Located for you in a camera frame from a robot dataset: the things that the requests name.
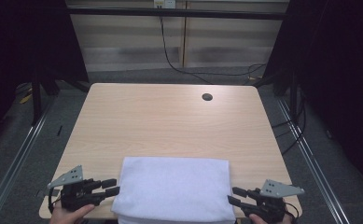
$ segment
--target wall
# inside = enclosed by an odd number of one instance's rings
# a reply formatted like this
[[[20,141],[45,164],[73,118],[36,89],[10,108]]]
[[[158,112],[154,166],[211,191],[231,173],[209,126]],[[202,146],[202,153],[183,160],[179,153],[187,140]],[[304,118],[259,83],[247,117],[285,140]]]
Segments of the wall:
[[[69,6],[153,7],[153,1],[68,0]],[[177,1],[176,8],[285,12],[287,1]],[[156,17],[71,16],[87,70],[169,67]],[[166,49],[176,67],[266,63],[280,21],[163,18]]]

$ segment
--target human hand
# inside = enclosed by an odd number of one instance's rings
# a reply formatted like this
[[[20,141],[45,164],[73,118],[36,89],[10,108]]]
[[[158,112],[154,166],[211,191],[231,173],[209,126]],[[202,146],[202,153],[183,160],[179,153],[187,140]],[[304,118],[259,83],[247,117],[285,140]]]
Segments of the human hand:
[[[261,217],[255,215],[255,214],[251,214],[249,216],[249,218],[255,223],[255,224],[268,224],[266,223]],[[278,222],[277,224],[291,224],[292,222],[292,217],[285,214],[283,217],[283,221],[282,222]]]
[[[85,205],[75,212],[69,212],[62,208],[62,203],[55,203],[49,224],[78,224],[82,223],[83,217],[94,209],[93,204]]]

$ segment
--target white towel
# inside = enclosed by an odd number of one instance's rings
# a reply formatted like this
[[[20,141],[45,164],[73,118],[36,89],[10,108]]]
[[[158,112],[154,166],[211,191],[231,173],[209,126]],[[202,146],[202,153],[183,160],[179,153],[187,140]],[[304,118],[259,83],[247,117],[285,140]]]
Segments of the white towel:
[[[127,157],[112,212],[119,224],[229,223],[229,162],[215,159]]]

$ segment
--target gray floor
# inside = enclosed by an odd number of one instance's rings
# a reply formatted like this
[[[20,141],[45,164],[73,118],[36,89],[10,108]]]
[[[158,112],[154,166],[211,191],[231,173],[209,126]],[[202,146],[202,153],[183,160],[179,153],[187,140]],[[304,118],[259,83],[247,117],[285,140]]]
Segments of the gray floor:
[[[246,72],[246,68],[195,68],[189,69],[189,71],[239,74]],[[261,74],[262,70],[258,70],[252,77],[259,77]],[[90,73],[91,83],[242,85],[247,81],[246,76],[200,75],[200,77],[208,82],[192,75],[177,73],[171,69]],[[1,206],[0,223],[48,223],[47,220],[38,215],[38,208],[42,199],[35,195],[39,190],[44,189],[52,179],[86,97],[86,93],[75,90],[67,84],[60,83],[60,86],[62,90],[59,96],[53,99],[53,105],[48,112],[42,130],[17,174],[10,193]],[[272,87],[264,86],[258,91],[271,124],[284,122],[286,119],[280,109],[279,99],[272,94]],[[2,124],[0,182],[31,128],[32,102],[20,105],[18,101],[19,99],[15,101]],[[46,97],[44,103],[50,101],[51,98]],[[308,104],[306,111],[304,136],[314,153],[314,158],[321,166],[335,195],[339,198],[350,223],[363,223],[363,177],[344,157],[339,144],[327,137],[325,124],[320,121]],[[275,136],[281,135],[277,137],[281,150],[285,150],[295,141],[287,125],[273,128],[273,133]],[[303,209],[300,223],[337,223],[298,145],[289,150],[284,156],[284,160],[293,183],[306,190],[306,194],[299,197]],[[90,220],[89,223],[104,222],[102,220]]]

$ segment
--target wooden table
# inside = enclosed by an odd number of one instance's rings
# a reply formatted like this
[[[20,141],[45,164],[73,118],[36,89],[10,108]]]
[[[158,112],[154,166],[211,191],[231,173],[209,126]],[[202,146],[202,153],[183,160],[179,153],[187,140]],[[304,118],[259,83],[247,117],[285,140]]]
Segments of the wooden table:
[[[205,93],[213,99],[205,101]],[[119,179],[126,156],[223,159],[230,161],[233,187],[261,188],[267,178],[291,184],[254,87],[92,85],[53,179],[79,164],[86,179]],[[117,218],[110,212],[113,200],[102,201],[86,217]],[[301,213],[296,196],[286,201]],[[39,214],[50,217],[47,199]]]

